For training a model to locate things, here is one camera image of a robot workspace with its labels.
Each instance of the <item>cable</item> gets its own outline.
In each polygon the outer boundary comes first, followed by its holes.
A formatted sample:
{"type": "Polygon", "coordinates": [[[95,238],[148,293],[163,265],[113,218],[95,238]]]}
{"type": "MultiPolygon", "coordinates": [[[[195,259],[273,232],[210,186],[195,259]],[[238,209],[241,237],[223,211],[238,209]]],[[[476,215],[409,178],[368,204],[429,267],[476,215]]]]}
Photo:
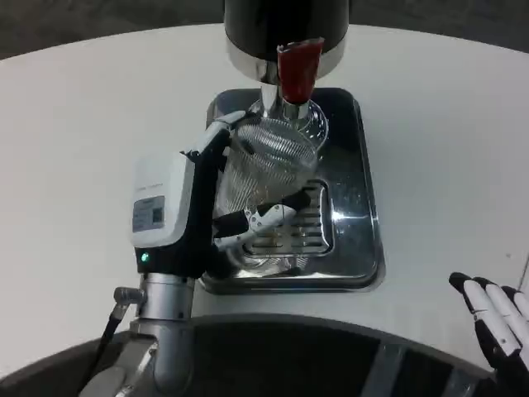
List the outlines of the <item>cable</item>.
{"type": "Polygon", "coordinates": [[[84,376],[79,385],[78,393],[80,393],[84,389],[84,386],[86,386],[90,379],[92,379],[92,375],[95,372],[103,353],[107,349],[108,344],[111,342],[114,333],[116,333],[117,327],[125,317],[125,313],[128,307],[129,304],[116,304],[116,306],[114,306],[114,309],[110,313],[110,316],[108,316],[107,326],[105,327],[101,339],[99,340],[96,355],[90,362],[90,365],[84,373],[84,376]]]}

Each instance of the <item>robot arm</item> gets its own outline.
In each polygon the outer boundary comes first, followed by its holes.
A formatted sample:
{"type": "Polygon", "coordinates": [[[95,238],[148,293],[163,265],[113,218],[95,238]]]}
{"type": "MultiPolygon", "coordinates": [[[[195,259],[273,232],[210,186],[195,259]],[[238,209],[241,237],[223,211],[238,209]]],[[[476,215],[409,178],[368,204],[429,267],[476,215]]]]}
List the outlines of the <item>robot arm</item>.
{"type": "Polygon", "coordinates": [[[481,277],[452,273],[450,284],[474,315],[479,346],[496,379],[490,389],[499,395],[529,395],[529,302],[512,287],[481,277]]]}
{"type": "Polygon", "coordinates": [[[189,319],[194,280],[204,271],[222,275],[226,249],[287,222],[310,204],[300,191],[277,203],[212,219],[217,178],[226,163],[223,151],[231,143],[231,129],[248,115],[234,112],[217,119],[192,151],[138,162],[130,239],[141,286],[116,289],[116,306],[81,385],[82,397],[181,394],[193,367],[189,319]],[[131,340],[112,367],[92,378],[131,304],[138,308],[131,340]]]}

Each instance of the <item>robot finger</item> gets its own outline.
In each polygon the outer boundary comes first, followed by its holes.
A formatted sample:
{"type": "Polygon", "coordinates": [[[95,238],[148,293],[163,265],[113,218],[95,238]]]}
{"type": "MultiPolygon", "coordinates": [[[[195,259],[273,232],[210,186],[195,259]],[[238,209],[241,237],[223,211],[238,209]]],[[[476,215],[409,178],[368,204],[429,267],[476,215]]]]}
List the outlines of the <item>robot finger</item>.
{"type": "Polygon", "coordinates": [[[474,281],[478,282],[481,288],[485,290],[494,307],[509,328],[511,328],[520,344],[523,347],[529,347],[529,324],[507,294],[505,294],[505,291],[492,281],[482,277],[475,277],[474,281]]]}
{"type": "Polygon", "coordinates": [[[449,281],[463,295],[469,311],[474,315],[479,345],[489,364],[496,368],[502,360],[519,350],[520,344],[476,280],[462,273],[452,273],[449,281]]]}

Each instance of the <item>coffee machine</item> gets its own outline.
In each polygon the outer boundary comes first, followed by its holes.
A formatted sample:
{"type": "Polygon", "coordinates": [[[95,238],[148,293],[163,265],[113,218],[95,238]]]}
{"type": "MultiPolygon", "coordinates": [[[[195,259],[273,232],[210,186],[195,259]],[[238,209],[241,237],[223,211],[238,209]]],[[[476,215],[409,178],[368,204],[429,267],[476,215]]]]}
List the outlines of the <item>coffee machine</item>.
{"type": "MultiPolygon", "coordinates": [[[[226,50],[232,64],[260,83],[256,89],[220,93],[207,123],[235,110],[288,118],[278,68],[278,46],[322,38],[317,78],[332,72],[346,50],[348,0],[226,0],[226,50]]],[[[231,276],[205,274],[203,286],[217,294],[365,290],[384,277],[384,251],[369,173],[360,106],[340,88],[316,88],[296,117],[317,136],[318,166],[306,189],[311,204],[289,225],[228,252],[231,276]]]]}

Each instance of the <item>metal drip tray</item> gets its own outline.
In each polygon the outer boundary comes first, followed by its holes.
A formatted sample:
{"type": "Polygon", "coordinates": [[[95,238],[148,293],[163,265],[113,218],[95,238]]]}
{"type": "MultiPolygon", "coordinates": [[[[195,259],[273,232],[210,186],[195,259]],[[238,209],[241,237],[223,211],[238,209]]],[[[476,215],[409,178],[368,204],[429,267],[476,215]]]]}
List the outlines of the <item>metal drip tray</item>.
{"type": "Polygon", "coordinates": [[[245,255],[251,258],[322,255],[332,247],[331,215],[324,183],[312,180],[307,184],[310,205],[300,211],[290,224],[260,234],[245,244],[245,255]]]}
{"type": "MultiPolygon", "coordinates": [[[[220,93],[207,122],[247,109],[258,89],[220,93]]],[[[319,151],[311,204],[289,224],[227,252],[231,277],[204,275],[218,294],[374,288],[384,277],[384,254],[358,103],[338,88],[317,88],[312,100],[325,113],[329,135],[319,151]]]]}

